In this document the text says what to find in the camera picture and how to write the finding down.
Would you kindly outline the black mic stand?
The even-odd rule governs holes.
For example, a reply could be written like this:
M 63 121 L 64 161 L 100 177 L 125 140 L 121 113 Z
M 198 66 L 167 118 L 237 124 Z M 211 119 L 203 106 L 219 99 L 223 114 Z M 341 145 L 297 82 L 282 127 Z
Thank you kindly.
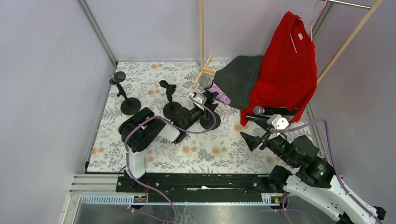
M 166 97 L 168 103 L 163 108 L 163 115 L 165 118 L 172 120 L 176 113 L 182 109 L 182 105 L 176 101 L 173 101 L 172 95 L 176 91 L 177 85 L 176 84 L 169 84 L 165 80 L 161 80 L 159 85 L 166 89 Z
M 209 99 L 215 100 L 215 96 L 212 93 L 208 92 L 208 91 L 205 91 L 203 93 L 203 95 L 205 95 L 207 97 L 207 99 L 209 98 Z M 200 125 L 204 129 L 209 130 L 213 126 L 212 130 L 214 130 L 214 129 L 217 129 L 220 126 L 221 118 L 220 118 L 220 116 L 217 113 L 215 113 L 213 115 L 213 117 L 210 118 L 210 119 L 203 119 L 203 116 L 202 116 L 200 118 L 199 122 L 200 122 Z
M 120 110 L 125 115 L 134 115 L 141 109 L 141 102 L 139 99 L 134 97 L 128 97 L 122 85 L 119 84 L 112 84 L 115 85 L 118 89 L 117 97 L 122 96 L 124 98 L 123 102 L 121 103 Z

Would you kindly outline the black mic stand front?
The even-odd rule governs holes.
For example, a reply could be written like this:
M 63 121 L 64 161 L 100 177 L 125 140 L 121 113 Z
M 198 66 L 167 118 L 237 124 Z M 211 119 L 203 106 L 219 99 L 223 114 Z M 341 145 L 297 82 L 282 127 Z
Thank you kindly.
M 134 97 L 128 97 L 122 85 L 119 84 L 112 84 L 115 85 L 118 89 L 117 97 L 122 96 L 124 98 L 123 102 L 121 103 L 120 110 L 125 115 L 134 115 L 141 109 L 141 102 L 139 99 Z

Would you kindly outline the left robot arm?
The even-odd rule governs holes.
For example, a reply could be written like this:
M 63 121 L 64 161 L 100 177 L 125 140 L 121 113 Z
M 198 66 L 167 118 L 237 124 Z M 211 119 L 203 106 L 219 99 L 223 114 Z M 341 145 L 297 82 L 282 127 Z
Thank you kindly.
M 178 144 L 188 133 L 206 133 L 219 127 L 221 119 L 215 113 L 217 103 L 209 100 L 205 103 L 193 100 L 193 103 L 191 110 L 183 107 L 173 112 L 171 120 L 156 116 L 145 107 L 121 124 L 118 131 L 126 147 L 126 173 L 130 177 L 139 179 L 146 173 L 145 151 L 158 136 Z

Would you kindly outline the silver head black microphone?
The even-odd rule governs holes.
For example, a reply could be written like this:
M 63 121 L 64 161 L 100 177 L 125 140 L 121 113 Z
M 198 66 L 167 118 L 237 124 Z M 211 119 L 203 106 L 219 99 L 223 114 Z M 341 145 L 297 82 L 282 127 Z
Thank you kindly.
M 274 114 L 280 114 L 283 116 L 294 116 L 297 114 L 297 112 L 298 112 L 297 108 L 290 111 L 287 108 L 270 108 L 270 107 L 256 106 L 253 109 L 253 113 L 259 116 L 274 115 Z

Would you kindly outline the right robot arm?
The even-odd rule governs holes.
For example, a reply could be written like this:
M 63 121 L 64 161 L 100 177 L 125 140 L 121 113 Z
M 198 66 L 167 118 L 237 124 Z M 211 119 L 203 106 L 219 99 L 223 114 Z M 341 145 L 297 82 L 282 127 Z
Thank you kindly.
M 298 169 L 292 173 L 276 165 L 268 176 L 272 189 L 300 197 L 338 224 L 380 224 L 384 220 L 386 210 L 356 195 L 334 167 L 317 156 L 318 148 L 307 136 L 299 136 L 291 143 L 283 137 L 283 133 L 290 132 L 286 118 L 279 114 L 271 117 L 247 114 L 246 119 L 266 130 L 262 137 L 241 133 L 250 151 L 268 148 L 289 167 Z

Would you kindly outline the purple glitter microphone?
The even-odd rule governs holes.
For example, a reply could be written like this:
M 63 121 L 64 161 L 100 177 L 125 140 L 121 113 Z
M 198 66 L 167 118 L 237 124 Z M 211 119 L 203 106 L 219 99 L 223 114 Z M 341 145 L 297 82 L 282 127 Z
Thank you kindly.
M 216 85 L 208 75 L 202 75 L 199 79 L 199 85 L 208 92 L 214 94 L 218 101 L 224 105 L 230 105 L 231 99 Z

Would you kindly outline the black mic stand back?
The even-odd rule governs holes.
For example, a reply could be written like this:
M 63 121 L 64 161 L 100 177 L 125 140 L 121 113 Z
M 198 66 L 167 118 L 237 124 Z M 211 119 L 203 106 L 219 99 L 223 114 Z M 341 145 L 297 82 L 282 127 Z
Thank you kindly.
M 203 93 L 203 95 L 205 95 L 207 97 L 207 99 L 209 98 L 209 99 L 215 100 L 215 96 L 212 93 L 208 92 L 208 91 L 205 91 Z M 200 125 L 204 129 L 209 130 L 213 126 L 212 130 L 214 130 L 214 129 L 217 129 L 220 126 L 221 118 L 220 118 L 220 116 L 217 113 L 215 113 L 213 115 L 213 117 L 210 118 L 210 119 L 203 119 L 203 116 L 202 116 L 200 118 L 199 122 L 200 122 Z

